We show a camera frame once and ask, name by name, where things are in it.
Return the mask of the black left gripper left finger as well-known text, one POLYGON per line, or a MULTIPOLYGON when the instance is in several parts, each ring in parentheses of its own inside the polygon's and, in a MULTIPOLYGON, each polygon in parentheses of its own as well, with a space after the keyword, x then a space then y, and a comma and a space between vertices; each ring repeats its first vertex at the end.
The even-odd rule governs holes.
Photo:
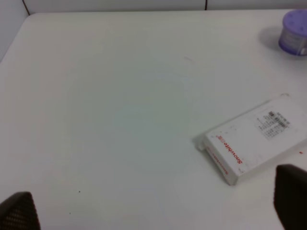
POLYGON ((0 229, 41 229, 35 203, 30 192, 17 192, 1 202, 0 229))

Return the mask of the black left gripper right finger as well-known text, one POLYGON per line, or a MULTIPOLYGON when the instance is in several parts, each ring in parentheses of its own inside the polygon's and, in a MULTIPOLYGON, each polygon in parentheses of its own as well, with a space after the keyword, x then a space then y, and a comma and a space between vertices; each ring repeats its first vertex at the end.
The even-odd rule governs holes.
POLYGON ((273 204, 285 230, 305 230, 307 172, 291 164, 277 166, 273 204))

